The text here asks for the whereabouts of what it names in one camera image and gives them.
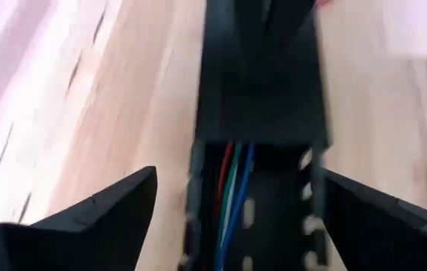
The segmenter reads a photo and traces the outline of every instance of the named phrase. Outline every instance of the wood grain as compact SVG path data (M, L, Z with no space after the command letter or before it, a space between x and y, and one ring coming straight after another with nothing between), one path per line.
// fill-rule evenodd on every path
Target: wood grain
M392 40L407 26L386 9L403 11L402 2L333 0L318 11L334 143L325 164L427 208L427 44ZM17 68L0 67L0 221L32 223L155 165L137 269L175 269L205 1L42 3L40 34L11 41L30 45L11 57Z

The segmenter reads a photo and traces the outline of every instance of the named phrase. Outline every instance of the green wire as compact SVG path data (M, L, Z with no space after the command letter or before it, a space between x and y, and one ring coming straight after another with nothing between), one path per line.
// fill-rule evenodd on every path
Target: green wire
M236 177L236 169L238 168L238 161L240 159L240 154L242 153L242 145L237 144L235 146L235 153L233 155L233 160L231 163L230 171L228 172L228 179L227 183L225 184L225 189L223 189L223 198L221 201L221 213L220 213L220 227L218 227L218 237L217 237L217 243L216 243L216 252L217 255L220 253L220 247L221 247L221 237L223 235L223 223L227 212L227 205L228 205L228 194L230 193L230 190L235 189L233 187L233 180Z

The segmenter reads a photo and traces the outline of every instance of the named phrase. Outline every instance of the wire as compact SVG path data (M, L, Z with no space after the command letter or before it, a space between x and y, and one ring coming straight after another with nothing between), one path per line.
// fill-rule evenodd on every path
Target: wire
M242 153L242 145L238 144L235 146L235 153L233 155L233 161L231 163L230 172L228 173L227 184L225 185L225 192L223 193L223 200L221 202L221 214L220 214L220 224L218 226L218 238L216 242L216 255L220 254L220 247L222 240L224 238L224 228L227 226L225 224L225 218L227 217L227 209L231 209L231 201L230 206L228 206L228 197L230 192L233 193L235 191L235 179L236 179L236 171L238 169L238 161L240 159L240 154Z
M228 144L225 149L225 156L223 157L223 161L221 161L221 169L220 169L220 179L218 180L218 193L216 195L216 216L220 215L220 202L221 202L221 194L223 193L223 182L225 180L225 173L227 173L227 165L228 160L230 159L231 150L233 149L233 144Z
M235 168L233 169L231 186L230 186L230 189L228 191L227 208L225 209L225 216L224 216L224 221L223 221L223 231L221 232L220 247L223 245L225 233L227 232L228 222L230 221L231 203L233 202L233 192L235 192L236 172L238 170L238 163L235 164L234 167Z
M217 265L216 265L217 271L220 271L223 269L223 264L224 264L225 258L227 256L228 246L230 245L230 242L231 242L231 238L233 235L233 229L234 229L236 221L238 219L240 207L243 204L243 202L245 201L246 186L249 182L249 175L250 175L250 168L252 166L253 153L254 153L254 145L250 144L249 145L249 152L248 152L247 158L246 158L245 170L243 171L242 184L240 185L238 197L236 199L235 206L233 207L233 214L231 215L231 220L230 220L230 223L228 224L228 228L227 228L227 232L225 234L224 242L220 248L219 257L217 258Z

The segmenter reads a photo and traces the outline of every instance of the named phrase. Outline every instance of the light wood surface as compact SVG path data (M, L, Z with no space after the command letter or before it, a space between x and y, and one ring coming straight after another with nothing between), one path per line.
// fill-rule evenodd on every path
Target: light wood surface
M11 74L0 69L0 221L32 223L155 165L137 269L175 269L205 0L27 3L11 5L12 17L37 15L30 34L9 41L23 52L0 49L17 62ZM425 34L392 15L407 12L406 1L386 3L333 0L318 12L334 143L325 164L427 208L427 44L403 42ZM396 39L399 29L414 34Z

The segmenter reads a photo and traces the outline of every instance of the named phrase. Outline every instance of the mounting hole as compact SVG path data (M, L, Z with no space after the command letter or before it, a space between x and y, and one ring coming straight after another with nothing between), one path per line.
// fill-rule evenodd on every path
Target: mounting hole
M310 161L312 161L312 149L309 148L305 154L302 155L302 158L300 159L300 164L298 165L298 168L300 170L305 169L309 164Z
M310 235L315 230L325 230L324 223L322 219L315 217L314 215L309 215L303 220L303 234Z
M250 256L245 256L242 261L242 271L253 271L253 259Z
M307 252L303 257L303 266L305 266L305 270L315 270L318 266L317 253L314 251Z
M302 189L302 200L308 200L312 197L312 185L310 182L305 184Z
M255 200L248 198L243 203L243 229L249 229L255 222Z
M319 259L317 258L317 253L314 251L309 251L303 257L303 266L305 270L309 271L327 271L328 267L319 265Z

